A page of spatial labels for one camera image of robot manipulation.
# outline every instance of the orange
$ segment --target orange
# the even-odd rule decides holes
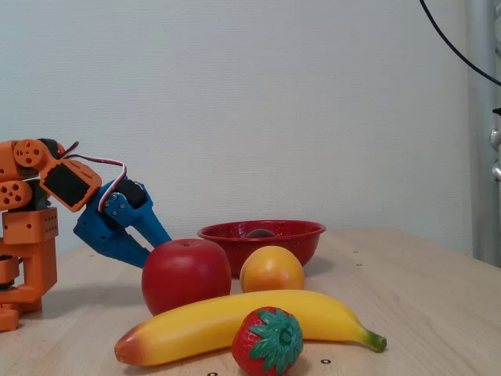
[[[243,292],[304,290],[305,272],[290,251],[270,245],[254,251],[245,261],[240,286]]]

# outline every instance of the apple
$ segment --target apple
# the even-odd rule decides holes
[[[151,314],[229,295],[232,275],[220,245],[202,239],[171,240],[153,249],[142,269],[142,296]]]

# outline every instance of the green calyx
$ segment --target green calyx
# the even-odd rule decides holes
[[[258,311],[259,318],[265,325],[249,327],[249,331],[261,337],[249,352],[251,359],[265,359],[263,371],[276,367],[276,373],[282,374],[287,367],[294,365],[303,351],[303,333],[293,315],[287,317],[284,311],[276,309],[276,314]]]

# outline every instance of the wooden table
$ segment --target wooden table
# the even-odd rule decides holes
[[[243,376],[226,350],[154,368],[118,363],[115,342],[150,317],[140,270],[87,247],[58,269],[43,313],[0,334],[0,374]],[[307,343],[289,375],[501,374],[501,269],[396,230],[339,230],[322,235],[305,272],[308,289],[347,303],[388,348]]]

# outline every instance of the wire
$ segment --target wire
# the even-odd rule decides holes
[[[70,147],[68,147],[68,150],[66,150],[64,153],[62,153],[60,156],[59,156],[59,159],[64,159],[69,153],[71,153],[73,150],[75,150],[78,145],[80,145],[80,143],[78,141],[75,141],[73,143],[73,145],[71,145]]]
[[[111,183],[106,192],[103,194],[98,203],[98,211],[100,213],[104,212],[105,203],[108,200],[108,197],[113,193],[114,189],[117,187],[118,183],[121,182],[124,177],[127,175],[127,166],[125,166],[124,162],[115,161],[114,159],[106,159],[106,158],[97,158],[97,157],[89,157],[87,155],[81,154],[69,154],[71,151],[75,150],[80,143],[78,141],[74,142],[68,150],[66,150],[63,154],[61,154],[61,159],[70,159],[70,158],[82,158],[87,161],[96,162],[96,163],[106,163],[107,165],[116,165],[122,167],[121,174]]]
[[[496,85],[501,86],[501,81],[496,80],[493,76],[490,76],[486,74],[483,70],[478,68],[476,65],[474,65],[472,62],[470,62],[454,45],[450,42],[450,40],[447,39],[447,37],[442,33],[442,30],[440,30],[440,27],[438,27],[437,23],[435,22],[433,16],[430,13],[430,10],[428,9],[427,5],[424,3],[424,0],[420,0],[421,5],[423,6],[423,10],[430,19],[431,24],[433,25],[434,29],[438,32],[438,34],[442,37],[444,42],[449,46],[449,48],[454,51],[454,53],[460,57],[460,59],[468,65],[471,69],[479,73],[480,75],[484,76],[487,78],[489,81],[494,82]]]

